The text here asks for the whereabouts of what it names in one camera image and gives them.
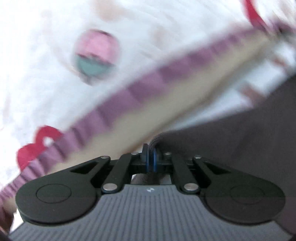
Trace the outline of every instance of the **black circular pad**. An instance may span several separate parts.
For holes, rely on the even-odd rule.
[[[28,222],[60,224],[86,214],[96,203],[96,190],[81,174],[57,172],[22,186],[16,203]]]
[[[41,187],[37,193],[37,198],[46,203],[59,203],[67,200],[71,196],[71,189],[62,184],[49,184]]]
[[[230,222],[255,225],[272,220],[284,207],[283,191],[250,175],[223,174],[205,192],[208,207]]]

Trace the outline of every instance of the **metal pin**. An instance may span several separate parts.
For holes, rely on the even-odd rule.
[[[187,183],[184,185],[184,188],[187,191],[196,191],[199,189],[199,186],[196,183]]]
[[[103,189],[105,191],[114,191],[117,189],[117,185],[114,184],[114,183],[106,183],[104,186],[103,186]]]

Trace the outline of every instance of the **red ribbon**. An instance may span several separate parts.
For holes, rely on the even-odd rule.
[[[247,11],[247,17],[250,21],[250,23],[254,27],[258,26],[266,26],[265,22],[263,19],[260,17],[260,15],[257,13],[254,5],[253,5],[253,0],[243,0],[244,1],[244,6]]]

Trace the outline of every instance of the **pink circle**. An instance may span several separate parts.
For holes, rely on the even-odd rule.
[[[85,32],[79,39],[76,54],[114,64],[118,58],[119,44],[112,35],[92,29]]]

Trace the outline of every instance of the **ribbed gray surface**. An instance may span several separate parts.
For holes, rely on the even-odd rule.
[[[197,196],[183,195],[174,185],[126,185],[120,193],[104,195],[80,220],[57,227],[24,223],[10,235],[12,241],[286,241],[290,237],[275,222],[247,227],[222,221]]]

